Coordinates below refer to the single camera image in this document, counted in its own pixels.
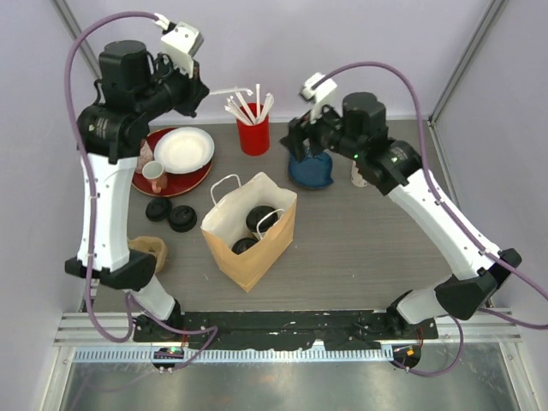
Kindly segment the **bundle of wrapped straws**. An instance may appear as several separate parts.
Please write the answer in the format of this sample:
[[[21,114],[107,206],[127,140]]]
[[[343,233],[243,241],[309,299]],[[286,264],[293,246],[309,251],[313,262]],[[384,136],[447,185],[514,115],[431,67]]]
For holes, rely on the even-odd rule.
[[[261,85],[256,84],[253,96],[247,96],[244,92],[226,94],[224,110],[230,113],[236,120],[246,125],[259,124],[269,116],[274,104],[274,96],[268,92],[261,92]]]

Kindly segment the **red round plate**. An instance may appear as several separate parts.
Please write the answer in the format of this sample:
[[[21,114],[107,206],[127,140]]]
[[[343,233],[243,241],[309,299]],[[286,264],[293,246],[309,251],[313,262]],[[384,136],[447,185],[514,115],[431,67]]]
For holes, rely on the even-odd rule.
[[[160,138],[163,137],[165,134],[167,134],[169,131],[174,129],[175,128],[160,129],[158,131],[150,133],[146,137],[146,142],[151,147],[153,154],[154,154],[155,145],[158,143]],[[150,196],[176,197],[184,193],[187,193],[193,190],[194,188],[196,188],[198,185],[200,185],[203,182],[203,180],[206,178],[206,176],[209,174],[209,171],[211,170],[211,165],[212,165],[212,159],[206,166],[190,174],[178,175],[178,174],[171,174],[165,171],[168,176],[168,185],[167,185],[167,188],[164,189],[160,194],[155,194],[152,191],[150,184],[143,177],[143,175],[136,172],[134,173],[132,185],[137,191]]]

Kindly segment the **brown paper bag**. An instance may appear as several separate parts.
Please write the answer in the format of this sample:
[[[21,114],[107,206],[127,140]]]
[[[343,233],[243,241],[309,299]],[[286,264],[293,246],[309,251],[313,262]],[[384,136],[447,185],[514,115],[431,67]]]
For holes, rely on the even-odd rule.
[[[219,270],[249,292],[293,241],[297,193],[259,172],[245,183],[227,175],[210,196],[202,234]]]

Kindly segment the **single white straw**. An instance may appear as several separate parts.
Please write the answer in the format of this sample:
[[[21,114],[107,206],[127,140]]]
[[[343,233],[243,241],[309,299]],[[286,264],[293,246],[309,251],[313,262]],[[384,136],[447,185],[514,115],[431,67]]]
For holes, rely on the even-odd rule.
[[[247,96],[253,96],[254,91],[246,87],[233,86],[229,88],[221,88],[217,90],[210,90],[208,96],[217,96],[217,95],[226,95],[226,94],[236,94],[244,92]]]

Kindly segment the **blue leaf-shaped dish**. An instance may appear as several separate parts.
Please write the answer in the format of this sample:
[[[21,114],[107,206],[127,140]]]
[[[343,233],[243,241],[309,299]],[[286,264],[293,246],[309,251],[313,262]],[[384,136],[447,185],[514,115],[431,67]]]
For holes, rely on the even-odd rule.
[[[333,160],[327,152],[316,156],[310,152],[302,161],[297,161],[290,153],[288,161],[289,179],[298,187],[307,189],[324,189],[334,183],[331,173]]]

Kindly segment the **stack of paper cups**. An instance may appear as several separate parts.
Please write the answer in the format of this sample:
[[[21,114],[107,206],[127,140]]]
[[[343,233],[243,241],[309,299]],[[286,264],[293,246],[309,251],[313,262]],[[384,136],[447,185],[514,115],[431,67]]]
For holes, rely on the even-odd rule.
[[[368,185],[368,182],[363,178],[363,176],[360,174],[357,163],[352,163],[351,168],[351,182],[353,185],[355,185],[358,188],[364,188]]]

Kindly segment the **small pink-handled mug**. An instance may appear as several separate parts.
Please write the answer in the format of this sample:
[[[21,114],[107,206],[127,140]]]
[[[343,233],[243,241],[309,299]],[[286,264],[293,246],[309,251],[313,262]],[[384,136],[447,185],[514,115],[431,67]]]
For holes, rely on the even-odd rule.
[[[141,174],[148,181],[155,194],[160,194],[167,188],[168,176],[164,166],[158,161],[146,163],[142,168]]]

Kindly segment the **red cylindrical straw holder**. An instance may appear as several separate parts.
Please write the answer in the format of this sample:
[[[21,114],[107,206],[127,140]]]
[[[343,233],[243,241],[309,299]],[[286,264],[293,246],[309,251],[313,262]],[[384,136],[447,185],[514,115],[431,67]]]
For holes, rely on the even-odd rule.
[[[259,124],[246,125],[240,120],[236,121],[241,150],[252,157],[265,154],[270,149],[270,125],[269,117]]]

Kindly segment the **pink floral pitcher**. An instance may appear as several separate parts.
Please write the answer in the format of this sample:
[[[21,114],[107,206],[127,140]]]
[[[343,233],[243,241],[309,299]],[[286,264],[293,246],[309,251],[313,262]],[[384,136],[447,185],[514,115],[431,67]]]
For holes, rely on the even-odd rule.
[[[135,172],[141,174],[145,165],[153,160],[154,160],[153,151],[151,147],[149,146],[149,144],[146,141],[144,141],[140,148],[140,155],[138,158]]]

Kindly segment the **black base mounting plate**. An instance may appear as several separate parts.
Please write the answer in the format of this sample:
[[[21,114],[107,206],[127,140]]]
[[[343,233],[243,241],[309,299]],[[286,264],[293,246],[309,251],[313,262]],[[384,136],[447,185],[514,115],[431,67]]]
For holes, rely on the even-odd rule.
[[[144,315],[134,318],[137,343],[186,343],[191,349],[201,348],[211,326],[217,334],[209,349],[256,351],[308,350],[316,341],[326,350],[378,348],[384,340],[425,340],[438,338],[433,319],[412,325],[402,332],[389,327],[386,313],[365,311],[279,311],[279,312],[187,312],[170,326],[200,335],[177,335]]]

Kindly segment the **single black lid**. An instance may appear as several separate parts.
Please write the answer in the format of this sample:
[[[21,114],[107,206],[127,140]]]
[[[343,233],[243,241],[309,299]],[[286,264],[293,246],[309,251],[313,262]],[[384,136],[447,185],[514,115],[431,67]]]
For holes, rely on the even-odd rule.
[[[172,207],[169,198],[155,197],[146,206],[146,218],[151,222],[163,221],[169,217]]]

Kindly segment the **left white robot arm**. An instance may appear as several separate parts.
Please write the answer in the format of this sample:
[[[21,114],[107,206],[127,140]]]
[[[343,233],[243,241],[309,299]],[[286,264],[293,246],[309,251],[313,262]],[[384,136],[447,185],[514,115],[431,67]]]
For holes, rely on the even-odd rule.
[[[172,110],[194,117],[209,90],[198,68],[183,74],[171,56],[153,57],[140,41],[110,43],[98,60],[96,100],[77,120],[86,195],[83,232],[65,271],[124,291],[154,319],[153,332],[171,342],[181,335],[181,306],[155,276],[155,257],[128,246],[129,194],[150,122]]]

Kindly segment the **white paper plate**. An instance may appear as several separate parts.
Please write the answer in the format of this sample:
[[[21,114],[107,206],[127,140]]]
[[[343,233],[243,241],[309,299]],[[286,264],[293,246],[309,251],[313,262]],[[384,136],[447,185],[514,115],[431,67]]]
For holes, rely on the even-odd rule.
[[[154,148],[154,158],[171,174],[190,174],[212,159],[215,152],[213,138],[194,127],[176,128],[160,138]]]

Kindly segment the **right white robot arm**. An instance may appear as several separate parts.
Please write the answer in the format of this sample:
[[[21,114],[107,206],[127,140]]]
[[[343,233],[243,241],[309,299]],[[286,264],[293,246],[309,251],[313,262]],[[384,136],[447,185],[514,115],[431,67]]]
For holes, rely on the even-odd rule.
[[[427,234],[450,266],[450,277],[430,287],[409,290],[386,310],[391,335],[408,337],[426,319],[449,314],[470,319],[521,263],[515,249],[490,245],[494,262],[467,237],[473,225],[450,201],[422,159],[406,141],[389,136],[386,108],[370,92],[353,92],[342,112],[329,96],[302,91],[312,108],[289,123],[282,144],[303,161],[306,152],[325,150],[353,160],[360,175],[383,196],[400,206]]]

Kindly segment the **stack of black lids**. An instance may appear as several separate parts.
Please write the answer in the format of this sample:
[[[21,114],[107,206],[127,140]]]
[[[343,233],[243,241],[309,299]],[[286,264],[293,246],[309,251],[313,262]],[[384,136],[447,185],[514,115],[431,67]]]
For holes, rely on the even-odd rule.
[[[168,216],[169,226],[178,233],[188,232],[196,225],[197,221],[197,213],[189,205],[175,206]]]

